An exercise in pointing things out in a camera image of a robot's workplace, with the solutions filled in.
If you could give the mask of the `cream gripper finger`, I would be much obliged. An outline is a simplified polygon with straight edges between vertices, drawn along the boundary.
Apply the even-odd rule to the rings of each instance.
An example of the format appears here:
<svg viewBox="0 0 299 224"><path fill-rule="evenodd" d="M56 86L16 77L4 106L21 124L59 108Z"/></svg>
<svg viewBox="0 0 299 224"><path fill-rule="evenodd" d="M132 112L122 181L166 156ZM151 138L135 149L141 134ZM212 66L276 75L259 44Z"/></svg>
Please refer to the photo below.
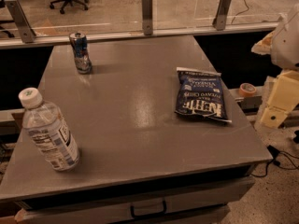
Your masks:
<svg viewBox="0 0 299 224"><path fill-rule="evenodd" d="M259 55L270 55L272 52L273 36L274 32L267 34L262 40L253 45L251 51Z"/></svg>
<svg viewBox="0 0 299 224"><path fill-rule="evenodd" d="M261 124L269 128L278 128L298 104L299 72L283 71L275 78Z"/></svg>

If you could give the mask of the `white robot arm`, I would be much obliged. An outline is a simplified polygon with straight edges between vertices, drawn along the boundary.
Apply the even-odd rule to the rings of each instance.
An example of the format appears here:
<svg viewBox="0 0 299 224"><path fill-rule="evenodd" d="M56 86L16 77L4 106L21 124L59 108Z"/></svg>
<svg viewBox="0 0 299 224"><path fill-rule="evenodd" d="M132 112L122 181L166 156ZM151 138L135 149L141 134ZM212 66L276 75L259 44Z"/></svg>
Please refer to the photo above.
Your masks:
<svg viewBox="0 0 299 224"><path fill-rule="evenodd" d="M256 54L269 54L272 64L281 68L264 101L261 124L279 127L299 104L299 4L282 14L276 29L251 48Z"/></svg>

